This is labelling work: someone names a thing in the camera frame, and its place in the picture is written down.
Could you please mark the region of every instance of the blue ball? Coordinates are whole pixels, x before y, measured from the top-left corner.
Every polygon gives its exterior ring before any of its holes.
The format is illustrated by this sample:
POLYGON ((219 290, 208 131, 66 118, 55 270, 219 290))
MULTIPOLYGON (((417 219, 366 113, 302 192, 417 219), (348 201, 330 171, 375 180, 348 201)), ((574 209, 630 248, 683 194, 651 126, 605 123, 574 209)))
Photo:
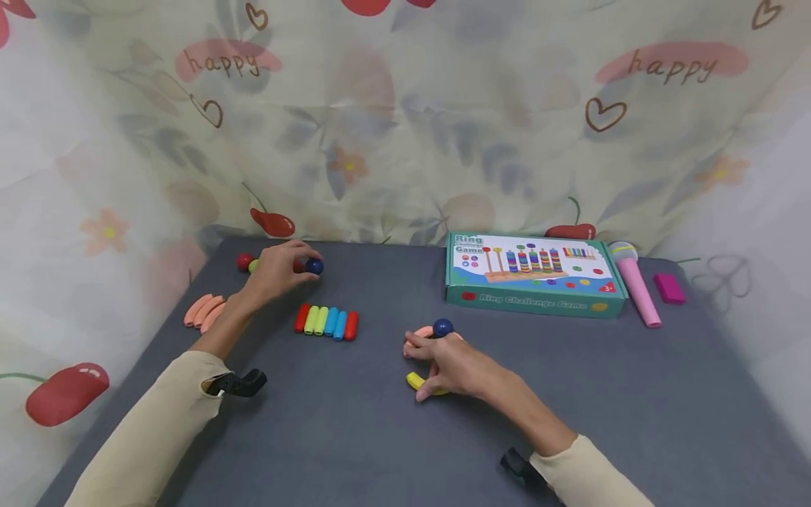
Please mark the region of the blue ball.
POLYGON ((438 319, 434 323, 434 336, 442 338, 453 333, 453 324, 448 319, 438 319))
POLYGON ((320 275, 324 271, 324 262, 321 259, 311 258, 304 265, 304 271, 320 275))

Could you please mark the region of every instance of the curtain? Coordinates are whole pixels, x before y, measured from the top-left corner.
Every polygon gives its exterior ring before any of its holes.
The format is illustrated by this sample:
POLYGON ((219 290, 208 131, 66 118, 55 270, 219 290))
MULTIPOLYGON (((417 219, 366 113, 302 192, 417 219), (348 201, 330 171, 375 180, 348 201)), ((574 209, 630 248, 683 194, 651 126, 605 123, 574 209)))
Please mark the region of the curtain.
POLYGON ((808 341, 763 331, 801 312, 761 303, 803 289, 751 232, 802 251, 809 22, 802 0, 0 0, 10 505, 232 234, 622 238, 700 257, 712 305, 745 259, 720 318, 799 420, 808 341))

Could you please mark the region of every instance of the beige sleeve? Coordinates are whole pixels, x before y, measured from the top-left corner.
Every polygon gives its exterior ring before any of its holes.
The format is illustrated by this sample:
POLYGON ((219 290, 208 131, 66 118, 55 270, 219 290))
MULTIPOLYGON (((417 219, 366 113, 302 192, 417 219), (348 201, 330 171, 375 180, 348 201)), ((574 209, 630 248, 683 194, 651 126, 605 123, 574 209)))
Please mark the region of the beige sleeve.
POLYGON ((530 463, 567 507, 653 507, 583 435, 550 458, 534 453, 530 463))
POLYGON ((200 384, 228 373, 190 351, 175 359, 130 409, 79 477, 65 507, 152 507, 183 454, 220 410, 200 384))

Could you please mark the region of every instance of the pink eraser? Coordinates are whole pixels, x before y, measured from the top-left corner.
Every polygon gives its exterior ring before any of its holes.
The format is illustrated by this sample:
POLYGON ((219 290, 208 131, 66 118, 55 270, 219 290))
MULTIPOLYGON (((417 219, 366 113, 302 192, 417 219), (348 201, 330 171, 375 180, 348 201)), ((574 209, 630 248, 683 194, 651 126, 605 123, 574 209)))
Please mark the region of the pink eraser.
POLYGON ((667 304, 684 304, 687 298, 684 292, 681 291, 681 286, 676 277, 666 273, 659 273, 654 276, 654 283, 656 288, 659 289, 659 295, 662 296, 662 301, 667 304))

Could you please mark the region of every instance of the toy box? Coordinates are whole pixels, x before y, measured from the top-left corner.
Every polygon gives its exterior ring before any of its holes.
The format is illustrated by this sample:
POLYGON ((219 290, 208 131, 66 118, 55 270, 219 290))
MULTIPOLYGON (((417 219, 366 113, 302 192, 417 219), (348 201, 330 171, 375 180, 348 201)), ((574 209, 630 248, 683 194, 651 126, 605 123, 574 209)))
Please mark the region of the toy box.
POLYGON ((448 234, 448 303, 611 318, 627 298, 622 278, 600 241, 448 234))

